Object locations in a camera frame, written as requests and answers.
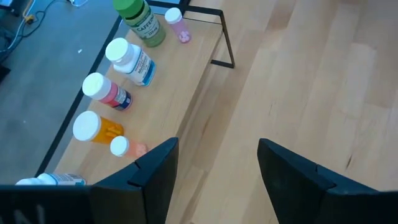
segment orange prescription bottle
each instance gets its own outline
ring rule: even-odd
[[[148,152],[148,147],[143,143],[129,141],[124,136],[118,136],[111,142],[111,152],[118,157],[126,156],[140,158]]]
[[[112,139],[123,134],[121,124],[103,118],[94,111],[82,112],[73,124],[73,135],[80,141],[111,144]]]

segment white bottle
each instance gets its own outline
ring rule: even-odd
[[[142,48],[124,38],[112,40],[106,47],[105,56],[116,71],[126,74],[136,85],[148,86],[154,77],[154,61]]]
[[[26,178],[16,185],[86,185],[86,181],[76,174],[40,174],[37,178]]]

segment light wood tabletop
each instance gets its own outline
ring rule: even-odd
[[[127,138],[144,142],[150,148],[170,137],[182,135],[201,92],[202,75],[222,34],[219,24],[186,19],[193,38],[189,43],[181,44],[164,18],[158,18],[167,31],[166,39],[155,48],[143,47],[157,65],[150,86],[135,86],[111,67],[106,76],[132,94],[132,106],[120,112],[92,101],[88,107],[88,110],[121,123]],[[142,46],[142,41],[131,31],[126,39]],[[107,145],[73,138],[56,172],[80,174],[89,184],[94,184],[134,160],[112,155]]]

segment green bottle cap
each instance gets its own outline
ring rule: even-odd
[[[119,15],[124,18],[135,16],[140,9],[144,0],[113,0],[113,7]]]

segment pill bottle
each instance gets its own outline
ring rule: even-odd
[[[173,7],[167,10],[164,18],[166,22],[170,24],[174,34],[178,37],[181,43],[185,44],[191,40],[191,33],[182,19],[182,13],[178,8]]]
[[[86,181],[76,174],[40,174],[37,178],[26,178],[16,185],[86,185]]]
[[[152,81],[155,62],[137,45],[130,44],[124,38],[112,40],[105,50],[105,56],[113,68],[139,86],[148,86]]]
[[[124,136],[118,136],[111,142],[111,152],[118,157],[140,158],[148,152],[148,147],[143,143],[129,141]]]
[[[132,103],[128,91],[98,72],[89,74],[83,81],[81,89],[86,96],[119,111],[128,109]]]
[[[112,139],[124,134],[121,124],[101,117],[94,111],[84,111],[76,118],[73,136],[79,141],[111,144]]]
[[[113,0],[113,7],[147,47],[156,47],[165,39],[164,28],[145,0]]]

